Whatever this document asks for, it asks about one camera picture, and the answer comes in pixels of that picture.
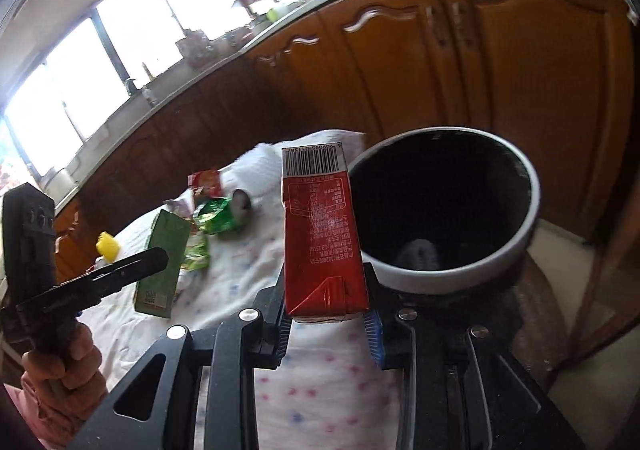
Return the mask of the left hand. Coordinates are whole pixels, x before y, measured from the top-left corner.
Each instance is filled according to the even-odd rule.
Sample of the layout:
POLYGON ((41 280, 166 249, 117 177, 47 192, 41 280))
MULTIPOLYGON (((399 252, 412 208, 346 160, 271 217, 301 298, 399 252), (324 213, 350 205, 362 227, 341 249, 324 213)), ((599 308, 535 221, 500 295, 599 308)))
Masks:
POLYGON ((25 352, 21 387, 13 392, 18 411, 48 449, 65 448, 107 395, 102 354, 83 323, 67 352, 66 361, 37 349, 25 352))

